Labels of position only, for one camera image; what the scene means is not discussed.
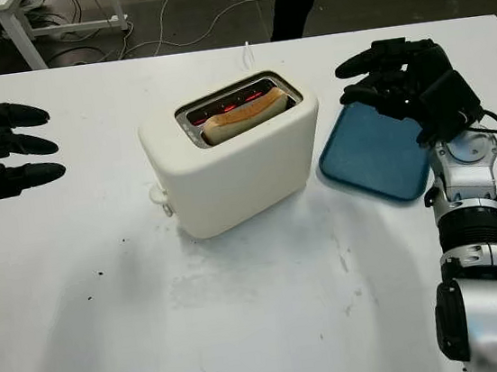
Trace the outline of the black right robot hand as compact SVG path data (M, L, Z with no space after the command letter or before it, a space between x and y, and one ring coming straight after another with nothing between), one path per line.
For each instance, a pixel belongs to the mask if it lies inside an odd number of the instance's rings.
M451 68L446 53L431 39L374 41L336 67L336 78L363 76L344 88L339 101L365 104L399 121L409 118L421 127L417 142L429 145L435 140L436 126L420 95Z

